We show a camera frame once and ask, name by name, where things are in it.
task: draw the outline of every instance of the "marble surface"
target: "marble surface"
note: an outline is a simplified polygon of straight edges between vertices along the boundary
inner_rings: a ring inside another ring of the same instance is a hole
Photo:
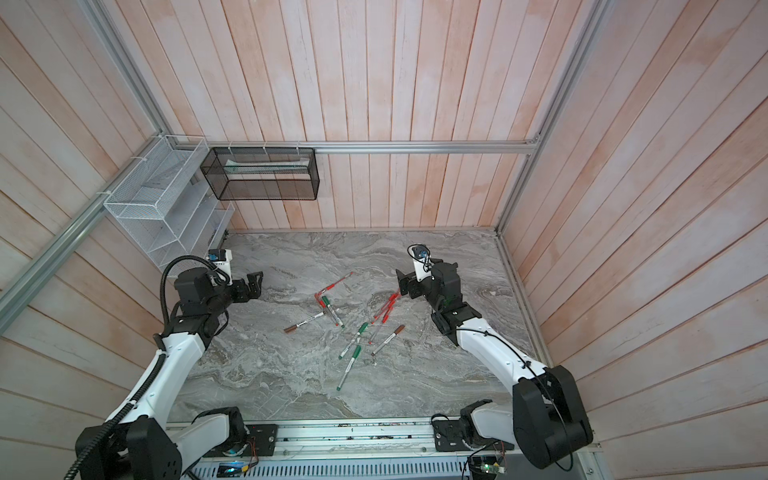
[[[263,270],[259,300],[232,305],[230,325],[211,343],[184,383],[174,422],[239,406],[246,420],[449,415],[479,399],[509,401],[503,385],[471,354],[440,335],[423,298],[402,298],[376,337],[406,326],[373,361],[363,349],[340,392],[349,339],[397,288],[395,268],[413,270],[406,247],[458,262],[466,302],[507,339],[531,354],[531,340],[489,231],[236,234],[233,274]],[[354,271],[327,295],[345,329],[321,317],[291,334],[283,329],[315,313],[313,294]]]

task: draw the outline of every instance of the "robotic arm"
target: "robotic arm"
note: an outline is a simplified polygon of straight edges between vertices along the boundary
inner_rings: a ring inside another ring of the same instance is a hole
[[[166,266],[161,279],[164,329],[154,336],[154,359],[123,405],[103,425],[80,434],[75,444],[78,459],[65,479],[74,478],[79,470],[82,480],[174,480],[209,450],[225,452],[245,444],[247,429],[237,407],[202,412],[172,437],[165,432],[170,408],[189,371],[229,322],[227,307],[261,295],[261,272],[249,273],[247,283],[232,280],[230,250],[210,250],[208,257],[187,255]],[[182,260],[204,266],[179,274],[174,287],[180,300],[168,315],[165,280],[171,267]],[[227,323],[219,326],[222,315]]]
[[[592,443],[573,375],[532,359],[493,330],[463,301],[457,263],[432,259],[420,244],[411,245],[408,254],[414,271],[396,270],[400,293],[424,296],[440,333],[483,362],[512,395],[511,405],[482,400],[464,408],[460,422],[466,439],[476,445],[493,439],[515,443],[538,468]]]

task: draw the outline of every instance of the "white wire mesh basket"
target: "white wire mesh basket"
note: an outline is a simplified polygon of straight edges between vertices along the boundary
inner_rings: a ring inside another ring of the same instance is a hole
[[[234,213],[234,204],[220,203],[206,181],[192,181],[208,150],[205,140],[180,150],[162,137],[104,202],[161,270],[180,255],[205,257],[218,248]],[[170,275],[195,266],[188,263]]]

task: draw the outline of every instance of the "wall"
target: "wall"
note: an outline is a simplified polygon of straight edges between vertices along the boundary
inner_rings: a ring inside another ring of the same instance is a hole
[[[0,289],[154,129],[76,0],[0,2]],[[60,478],[160,330],[152,263],[103,220],[0,339],[0,464]]]
[[[618,2],[504,234],[616,478],[768,476],[767,22]]]
[[[174,133],[211,141],[524,140],[592,0],[104,0]],[[317,202],[236,229],[496,225],[517,155],[321,155]]]

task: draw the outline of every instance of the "black wire mesh basket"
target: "black wire mesh basket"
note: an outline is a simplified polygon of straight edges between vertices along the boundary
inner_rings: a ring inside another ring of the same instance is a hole
[[[215,147],[200,169],[219,200],[316,200],[315,151],[290,147]]]

